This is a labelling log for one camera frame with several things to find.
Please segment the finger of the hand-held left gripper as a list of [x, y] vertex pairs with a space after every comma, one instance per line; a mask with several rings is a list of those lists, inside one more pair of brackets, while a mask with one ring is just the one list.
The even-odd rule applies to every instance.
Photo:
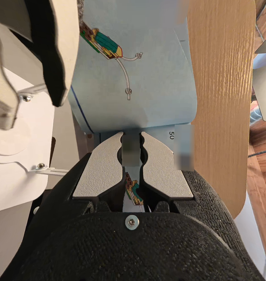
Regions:
[[[31, 22], [23, 0], [0, 1], [0, 24], [32, 42]], [[0, 37], [0, 129], [13, 127], [19, 107], [19, 96], [3, 69], [3, 43]]]
[[79, 47], [76, 1], [25, 1], [31, 43], [25, 46], [40, 58], [52, 104], [64, 104], [71, 88]]

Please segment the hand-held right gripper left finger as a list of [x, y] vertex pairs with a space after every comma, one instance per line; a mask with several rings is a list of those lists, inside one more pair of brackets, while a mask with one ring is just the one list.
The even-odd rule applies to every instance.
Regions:
[[118, 160], [123, 132], [99, 144], [92, 152], [74, 190], [74, 199], [123, 200], [125, 172]]

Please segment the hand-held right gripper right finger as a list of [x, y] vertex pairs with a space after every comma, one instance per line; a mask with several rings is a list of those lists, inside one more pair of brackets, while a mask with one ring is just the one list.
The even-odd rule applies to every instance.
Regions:
[[140, 183], [167, 201], [192, 200], [184, 174], [174, 168], [172, 150], [146, 132], [140, 134]]

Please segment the blue instruction booklet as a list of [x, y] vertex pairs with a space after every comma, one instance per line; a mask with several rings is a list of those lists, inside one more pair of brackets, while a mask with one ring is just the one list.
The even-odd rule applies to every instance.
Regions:
[[[180, 156], [173, 144], [185, 139], [178, 136], [180, 129], [191, 140], [197, 112], [187, 10], [188, 1], [84, 1], [69, 91], [72, 111], [97, 146], [123, 132], [117, 156], [125, 172], [125, 193], [145, 210], [175, 200], [167, 201], [140, 183], [141, 132], [172, 150], [176, 170], [192, 165], [190, 145], [182, 144]], [[105, 201], [113, 211], [123, 208], [123, 200], [76, 200]]]

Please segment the white book stand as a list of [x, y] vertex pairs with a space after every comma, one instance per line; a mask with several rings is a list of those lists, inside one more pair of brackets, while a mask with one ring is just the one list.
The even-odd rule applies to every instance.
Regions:
[[0, 24], [3, 69], [19, 96], [13, 127], [0, 129], [0, 211], [31, 202], [44, 190], [54, 108], [43, 78], [43, 68], [32, 51], [8, 27]]

